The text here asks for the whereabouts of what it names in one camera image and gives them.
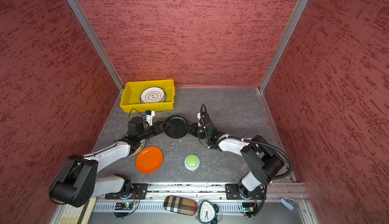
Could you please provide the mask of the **plaid glasses case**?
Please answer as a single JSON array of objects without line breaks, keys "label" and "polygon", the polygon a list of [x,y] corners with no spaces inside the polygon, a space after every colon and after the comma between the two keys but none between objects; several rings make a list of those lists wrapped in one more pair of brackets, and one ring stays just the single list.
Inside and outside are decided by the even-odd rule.
[{"label": "plaid glasses case", "polygon": [[198,210],[196,201],[173,195],[165,198],[163,207],[166,211],[186,216],[194,216]]}]

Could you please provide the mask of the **small black dish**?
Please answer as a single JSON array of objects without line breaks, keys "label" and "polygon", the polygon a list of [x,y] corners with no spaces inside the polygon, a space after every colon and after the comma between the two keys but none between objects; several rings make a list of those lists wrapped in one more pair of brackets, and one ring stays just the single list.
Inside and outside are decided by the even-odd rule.
[{"label": "small black dish", "polygon": [[181,115],[173,115],[165,120],[168,127],[165,134],[173,139],[180,139],[187,135],[189,123],[187,119]]}]

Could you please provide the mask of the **aluminium corner post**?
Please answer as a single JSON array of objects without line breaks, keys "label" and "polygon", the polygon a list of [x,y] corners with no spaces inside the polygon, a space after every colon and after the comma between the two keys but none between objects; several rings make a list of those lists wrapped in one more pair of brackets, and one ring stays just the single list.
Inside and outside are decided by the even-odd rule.
[{"label": "aluminium corner post", "polygon": [[105,49],[103,48],[103,45],[101,44],[97,34],[95,33],[94,29],[92,28],[92,25],[90,24],[85,12],[83,11],[80,3],[78,0],[67,0],[68,4],[70,5],[72,11],[74,12],[76,18],[80,22],[82,28],[84,29],[86,35],[88,36],[89,40],[91,41],[94,49],[98,53],[100,59],[102,60],[103,64],[105,65],[108,73],[110,74],[111,78],[113,79],[114,83],[118,87],[119,91],[122,92],[124,90],[124,84],[122,80],[120,79],[117,71],[115,70],[110,58],[108,57],[108,54],[106,53]]},{"label": "aluminium corner post", "polygon": [[277,49],[274,53],[274,56],[270,62],[270,65],[266,71],[266,74],[265,74],[265,76],[264,76],[264,78],[259,86],[260,93],[264,93],[265,88],[266,88],[282,54],[283,54],[284,49],[286,48],[286,45],[287,45],[289,39],[291,38],[291,36],[294,32],[294,29],[295,29],[301,15],[302,15],[302,13],[303,13],[308,1],[309,0],[297,0],[297,3],[293,9],[291,17],[290,17],[290,19],[287,23],[287,26],[283,32],[283,35],[282,35],[281,40],[277,46]]}]

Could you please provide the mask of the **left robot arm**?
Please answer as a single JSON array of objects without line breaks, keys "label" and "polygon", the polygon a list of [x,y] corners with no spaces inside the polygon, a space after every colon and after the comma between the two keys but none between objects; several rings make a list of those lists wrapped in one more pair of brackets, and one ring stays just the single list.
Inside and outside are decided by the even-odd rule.
[{"label": "left robot arm", "polygon": [[157,121],[141,128],[140,132],[127,135],[113,145],[97,152],[80,156],[74,154],[67,158],[49,188],[49,199],[54,204],[69,204],[81,207],[91,198],[115,193],[122,199],[134,193],[131,178],[122,174],[98,177],[98,173],[112,163],[133,155],[148,139],[162,134],[170,123]]}]

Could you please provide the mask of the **right aluminium corner post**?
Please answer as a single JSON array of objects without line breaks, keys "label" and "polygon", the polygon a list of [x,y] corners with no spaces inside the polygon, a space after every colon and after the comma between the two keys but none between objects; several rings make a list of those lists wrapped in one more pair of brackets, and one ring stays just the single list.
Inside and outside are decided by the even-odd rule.
[{"label": "right aluminium corner post", "polygon": [[290,17],[290,19],[287,23],[287,26],[283,32],[283,35],[282,35],[281,40],[277,46],[277,49],[274,53],[274,56],[270,62],[270,65],[266,71],[266,74],[265,74],[265,76],[264,76],[264,78],[259,86],[260,93],[264,93],[265,88],[266,88],[282,54],[283,54],[284,49],[286,48],[286,45],[287,45],[289,39],[291,38],[291,36],[294,32],[294,29],[295,29],[301,15],[302,15],[302,13],[303,13],[308,1],[309,0],[297,0],[297,3],[293,9],[291,17]]}]

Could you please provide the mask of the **controller board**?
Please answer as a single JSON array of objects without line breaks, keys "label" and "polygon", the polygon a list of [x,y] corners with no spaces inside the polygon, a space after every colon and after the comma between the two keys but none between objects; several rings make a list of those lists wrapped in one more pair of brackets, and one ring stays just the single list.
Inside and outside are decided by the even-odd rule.
[{"label": "controller board", "polygon": [[256,202],[242,202],[242,213],[254,214],[257,211]]},{"label": "controller board", "polygon": [[130,202],[117,202],[114,205],[114,212],[131,212],[133,209],[133,204]]}]

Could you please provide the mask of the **cream beige plate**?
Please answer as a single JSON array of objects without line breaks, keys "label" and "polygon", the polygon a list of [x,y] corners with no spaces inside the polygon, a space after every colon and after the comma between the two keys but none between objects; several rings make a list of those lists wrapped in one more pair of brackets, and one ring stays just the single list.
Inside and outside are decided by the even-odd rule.
[{"label": "cream beige plate", "polygon": [[133,153],[131,153],[129,156],[135,156],[135,155],[139,154],[141,152],[141,150],[144,148],[144,145],[145,145],[145,143],[141,143],[140,146]]}]

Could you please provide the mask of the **orange plate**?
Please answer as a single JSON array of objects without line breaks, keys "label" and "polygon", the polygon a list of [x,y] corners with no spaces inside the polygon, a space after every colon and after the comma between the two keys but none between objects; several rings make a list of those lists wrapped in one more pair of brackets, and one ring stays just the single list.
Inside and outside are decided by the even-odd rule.
[{"label": "orange plate", "polygon": [[143,149],[137,156],[136,168],[140,173],[150,174],[157,171],[162,165],[164,156],[157,147]]}]

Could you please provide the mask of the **beige calculator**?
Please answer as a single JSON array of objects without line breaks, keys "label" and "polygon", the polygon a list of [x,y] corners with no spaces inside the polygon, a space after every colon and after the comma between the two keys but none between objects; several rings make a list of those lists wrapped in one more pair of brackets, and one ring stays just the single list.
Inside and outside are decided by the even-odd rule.
[{"label": "beige calculator", "polygon": [[57,224],[87,224],[96,203],[96,197],[89,200],[81,207],[65,205]]}]

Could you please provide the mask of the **left controller board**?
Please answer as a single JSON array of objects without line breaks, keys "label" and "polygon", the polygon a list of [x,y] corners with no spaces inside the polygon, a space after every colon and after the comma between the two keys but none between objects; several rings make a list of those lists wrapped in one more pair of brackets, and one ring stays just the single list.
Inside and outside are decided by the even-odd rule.
[{"label": "left controller board", "polygon": [[131,212],[133,209],[133,204],[130,202],[117,202],[114,205],[114,212]]}]

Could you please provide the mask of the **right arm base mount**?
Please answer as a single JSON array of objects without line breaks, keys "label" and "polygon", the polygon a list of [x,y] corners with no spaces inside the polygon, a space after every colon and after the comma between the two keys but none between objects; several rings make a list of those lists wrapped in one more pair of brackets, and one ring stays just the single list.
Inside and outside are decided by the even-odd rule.
[{"label": "right arm base mount", "polygon": [[259,186],[254,191],[247,191],[238,184],[226,184],[225,193],[227,200],[262,200],[267,186]]}]

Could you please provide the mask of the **yellow plastic bin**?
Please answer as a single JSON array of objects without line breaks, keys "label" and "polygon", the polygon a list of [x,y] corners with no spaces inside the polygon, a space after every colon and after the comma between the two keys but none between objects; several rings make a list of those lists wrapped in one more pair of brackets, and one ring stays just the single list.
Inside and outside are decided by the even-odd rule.
[{"label": "yellow plastic bin", "polygon": [[[141,93],[149,87],[160,87],[166,93],[165,102],[142,104],[140,102]],[[167,80],[150,80],[136,81],[126,83],[125,89],[121,96],[120,107],[126,112],[134,112],[138,110],[143,113],[147,110],[151,111],[167,111],[174,109],[175,86],[173,79]]]}]

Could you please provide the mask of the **blue white small object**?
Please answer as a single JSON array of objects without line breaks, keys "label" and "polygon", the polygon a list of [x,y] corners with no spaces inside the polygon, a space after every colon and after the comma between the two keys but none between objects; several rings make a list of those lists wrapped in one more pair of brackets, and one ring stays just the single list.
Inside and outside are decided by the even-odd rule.
[{"label": "blue white small object", "polygon": [[280,197],[280,203],[281,203],[284,207],[286,207],[288,210],[290,210],[290,211],[293,211],[293,210],[294,210],[294,206],[293,206],[294,199],[291,199],[291,198],[288,198],[288,197],[281,196],[281,197]]}]

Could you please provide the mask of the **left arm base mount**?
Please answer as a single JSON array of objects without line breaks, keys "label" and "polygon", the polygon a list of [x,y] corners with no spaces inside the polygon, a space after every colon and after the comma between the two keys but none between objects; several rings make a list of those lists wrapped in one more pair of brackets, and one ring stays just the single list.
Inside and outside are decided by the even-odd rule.
[{"label": "left arm base mount", "polygon": [[144,200],[147,194],[148,184],[132,184],[132,189],[123,193],[106,194],[106,200]]}]

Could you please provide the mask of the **white analog clock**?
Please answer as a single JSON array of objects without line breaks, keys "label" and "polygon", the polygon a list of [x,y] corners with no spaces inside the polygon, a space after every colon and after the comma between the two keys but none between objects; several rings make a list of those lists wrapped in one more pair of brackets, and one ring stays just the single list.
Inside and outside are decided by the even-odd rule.
[{"label": "white analog clock", "polygon": [[200,203],[198,207],[197,220],[201,224],[217,224],[218,223],[219,207],[207,200]]}]

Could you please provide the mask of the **aluminium mounting rail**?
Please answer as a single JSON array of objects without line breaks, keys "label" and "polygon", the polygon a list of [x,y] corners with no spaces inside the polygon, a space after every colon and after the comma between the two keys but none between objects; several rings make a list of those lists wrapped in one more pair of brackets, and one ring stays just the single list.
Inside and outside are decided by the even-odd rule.
[{"label": "aluminium mounting rail", "polygon": [[[175,182],[149,182],[145,201],[162,201],[165,197],[174,195],[184,198],[212,201],[227,200],[225,185],[227,183],[175,183]],[[310,201],[303,183],[272,183],[268,185],[264,199],[278,201],[281,196],[294,199],[295,202]]]}]

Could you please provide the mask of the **left aluminium corner post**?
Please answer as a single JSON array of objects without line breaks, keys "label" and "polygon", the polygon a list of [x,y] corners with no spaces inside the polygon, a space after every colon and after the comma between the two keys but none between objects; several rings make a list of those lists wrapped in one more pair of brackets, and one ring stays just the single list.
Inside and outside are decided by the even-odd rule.
[{"label": "left aluminium corner post", "polygon": [[98,53],[100,59],[102,60],[103,64],[105,65],[108,73],[110,74],[111,78],[113,79],[114,83],[118,87],[119,91],[122,92],[124,90],[124,84],[122,80],[120,79],[117,71],[115,70],[110,58],[108,57],[108,54],[106,53],[105,49],[103,48],[103,45],[101,44],[97,34],[95,33],[94,29],[92,28],[92,25],[90,24],[85,12],[83,11],[80,3],[78,0],[67,0],[68,4],[70,5],[72,11],[74,12],[76,18],[80,22],[82,28],[84,29],[86,35],[88,36],[89,40],[91,41],[94,49]]}]

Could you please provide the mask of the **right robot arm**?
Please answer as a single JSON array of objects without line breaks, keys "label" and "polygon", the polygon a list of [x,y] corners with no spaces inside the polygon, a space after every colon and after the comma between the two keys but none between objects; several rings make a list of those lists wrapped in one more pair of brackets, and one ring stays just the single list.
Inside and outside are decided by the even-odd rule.
[{"label": "right robot arm", "polygon": [[189,126],[188,132],[201,140],[205,140],[207,148],[234,153],[243,157],[249,172],[238,182],[240,195],[249,199],[258,188],[263,188],[274,179],[283,178],[289,173],[279,174],[285,163],[290,159],[279,148],[270,145],[263,137],[256,136],[253,139],[242,139],[229,134],[219,132],[216,128],[210,131],[194,123]]}]

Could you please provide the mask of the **green push button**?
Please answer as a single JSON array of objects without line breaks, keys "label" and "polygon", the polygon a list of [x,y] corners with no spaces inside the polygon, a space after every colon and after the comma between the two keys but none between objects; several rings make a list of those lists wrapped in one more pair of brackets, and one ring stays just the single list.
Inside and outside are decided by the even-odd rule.
[{"label": "green push button", "polygon": [[185,158],[184,165],[188,170],[196,170],[200,166],[200,159],[195,154],[190,154]]}]

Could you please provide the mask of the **right controller board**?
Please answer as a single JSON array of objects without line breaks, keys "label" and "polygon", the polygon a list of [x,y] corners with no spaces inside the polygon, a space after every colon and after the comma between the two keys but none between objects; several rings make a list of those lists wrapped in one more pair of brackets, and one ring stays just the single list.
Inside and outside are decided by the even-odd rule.
[{"label": "right controller board", "polygon": [[242,213],[254,214],[257,211],[256,202],[242,202]]}]

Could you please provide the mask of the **white plate flower outline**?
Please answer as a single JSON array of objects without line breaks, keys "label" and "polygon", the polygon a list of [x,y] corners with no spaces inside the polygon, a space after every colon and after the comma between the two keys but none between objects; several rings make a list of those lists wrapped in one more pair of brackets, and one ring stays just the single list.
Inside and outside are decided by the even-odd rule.
[{"label": "white plate flower outline", "polygon": [[161,103],[165,102],[166,93],[160,87],[149,87],[145,89],[140,95],[140,102],[142,104]]}]

